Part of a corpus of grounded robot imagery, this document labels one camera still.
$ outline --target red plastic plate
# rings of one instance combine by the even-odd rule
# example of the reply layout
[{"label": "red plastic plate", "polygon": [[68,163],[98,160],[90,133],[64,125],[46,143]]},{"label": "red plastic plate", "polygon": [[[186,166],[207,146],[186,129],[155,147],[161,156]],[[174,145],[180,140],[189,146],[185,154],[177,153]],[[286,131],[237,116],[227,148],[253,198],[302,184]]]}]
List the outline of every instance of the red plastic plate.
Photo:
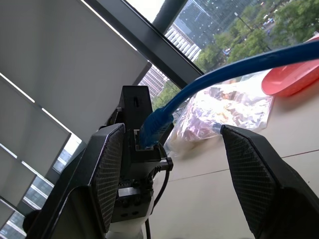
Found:
[{"label": "red plastic plate", "polygon": [[[319,40],[319,35],[310,39]],[[266,95],[290,96],[319,79],[319,60],[272,69],[262,81]]]}]

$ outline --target black cable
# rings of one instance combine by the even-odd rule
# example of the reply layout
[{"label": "black cable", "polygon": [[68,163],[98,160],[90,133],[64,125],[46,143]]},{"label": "black cable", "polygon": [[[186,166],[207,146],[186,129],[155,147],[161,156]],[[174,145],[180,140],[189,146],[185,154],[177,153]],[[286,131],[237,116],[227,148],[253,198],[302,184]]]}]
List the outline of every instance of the black cable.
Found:
[{"label": "black cable", "polygon": [[[166,154],[166,151],[165,151],[163,145],[161,145],[161,144],[159,143],[159,146],[160,146],[160,147],[159,147],[159,150],[160,150],[162,156],[164,156],[165,158],[167,158],[167,154]],[[162,187],[161,187],[161,189],[160,189],[160,191],[159,191],[158,196],[157,196],[157,197],[155,198],[155,200],[154,200],[153,209],[154,209],[154,207],[156,206],[156,204],[159,202],[161,196],[163,195],[163,193],[164,193],[164,191],[165,191],[165,188],[166,188],[166,186],[167,186],[167,183],[168,183],[168,179],[169,179],[169,171],[167,170],[166,173],[165,173],[165,179],[164,179],[163,185],[162,185]],[[147,238],[147,239],[151,239],[151,228],[150,228],[149,219],[147,219],[147,220],[145,221],[145,228],[146,228],[146,238]]]},{"label": "black cable", "polygon": [[[164,147],[163,147],[163,145],[161,143],[159,143],[159,151],[160,151],[160,157],[161,158],[167,158],[166,151],[165,151],[165,149],[164,149]],[[155,167],[154,172],[153,172],[153,178],[155,178],[157,173],[159,173],[160,171],[161,171],[161,166]]]},{"label": "black cable", "polygon": [[163,195],[163,192],[164,192],[164,190],[165,190],[165,188],[166,188],[166,186],[167,186],[167,183],[168,183],[168,179],[169,179],[169,171],[167,170],[167,171],[166,171],[166,174],[165,174],[165,179],[164,179],[163,185],[162,185],[162,187],[161,187],[161,189],[160,189],[160,191],[159,191],[158,196],[156,197],[156,199],[155,199],[155,201],[154,201],[154,206],[153,206],[153,208],[156,206],[156,204],[159,202],[161,196]]},{"label": "black cable", "polygon": [[146,238],[151,239],[151,229],[149,219],[145,221],[145,229],[146,229]]}]

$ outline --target snack package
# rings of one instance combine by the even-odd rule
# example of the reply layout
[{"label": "snack package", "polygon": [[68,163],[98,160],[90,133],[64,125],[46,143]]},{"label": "snack package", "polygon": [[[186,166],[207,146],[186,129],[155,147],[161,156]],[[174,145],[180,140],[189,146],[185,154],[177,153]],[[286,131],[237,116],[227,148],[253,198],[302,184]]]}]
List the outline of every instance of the snack package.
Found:
[{"label": "snack package", "polygon": [[261,89],[268,72],[243,76],[240,82],[213,85],[196,93],[167,139],[166,149],[188,151],[201,140],[219,136],[223,124],[253,131],[265,128],[273,101]]}]

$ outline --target green tree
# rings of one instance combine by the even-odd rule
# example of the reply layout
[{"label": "green tree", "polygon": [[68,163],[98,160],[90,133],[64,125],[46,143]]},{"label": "green tree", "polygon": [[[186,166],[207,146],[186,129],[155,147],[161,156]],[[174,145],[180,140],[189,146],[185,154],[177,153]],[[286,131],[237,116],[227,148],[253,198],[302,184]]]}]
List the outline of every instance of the green tree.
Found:
[{"label": "green tree", "polygon": [[257,9],[256,6],[259,6],[259,5],[245,7],[242,15],[247,17],[248,19],[252,19],[253,17],[255,17],[254,15]]},{"label": "green tree", "polygon": [[210,44],[201,51],[194,63],[206,73],[218,68],[225,60],[226,57],[224,56],[222,49],[216,44]]},{"label": "green tree", "polygon": [[178,92],[180,92],[179,87],[171,81],[166,81],[163,90],[152,100],[153,111],[165,106]]},{"label": "green tree", "polygon": [[288,46],[305,42],[319,31],[319,0],[294,0],[275,13],[274,44]]},{"label": "green tree", "polygon": [[233,41],[234,41],[234,38],[229,32],[223,32],[215,36],[215,43],[221,49],[231,47],[231,44]]},{"label": "green tree", "polygon": [[[242,18],[246,23],[248,22],[247,18]],[[239,32],[240,36],[245,36],[251,32],[251,30],[239,19],[235,19],[234,25]]]},{"label": "green tree", "polygon": [[237,44],[232,49],[227,63],[235,62],[267,51],[267,43],[265,42],[265,38],[266,34],[263,30],[254,30],[248,35],[245,41]]},{"label": "green tree", "polygon": [[229,33],[232,37],[236,38],[239,36],[239,30],[236,27],[236,24],[232,24],[229,28]]},{"label": "green tree", "polygon": [[265,15],[268,13],[268,9],[263,7],[257,14],[256,19],[255,19],[255,24],[256,25],[262,25],[265,22]]}]

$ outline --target white roller blind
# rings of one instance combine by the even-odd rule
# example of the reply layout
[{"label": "white roller blind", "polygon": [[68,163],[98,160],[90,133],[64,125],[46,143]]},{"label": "white roller blind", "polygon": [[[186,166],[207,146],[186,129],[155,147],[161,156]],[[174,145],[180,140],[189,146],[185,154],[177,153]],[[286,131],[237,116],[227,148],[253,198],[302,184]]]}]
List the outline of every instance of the white roller blind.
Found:
[{"label": "white roller blind", "polygon": [[26,100],[2,77],[0,112],[0,143],[44,176],[70,133]]},{"label": "white roller blind", "polygon": [[0,229],[7,222],[12,213],[13,210],[0,201]]},{"label": "white roller blind", "polygon": [[85,142],[147,65],[79,0],[2,0],[0,32],[0,72]]},{"label": "white roller blind", "polygon": [[35,174],[1,147],[0,162],[0,195],[17,206]]}]

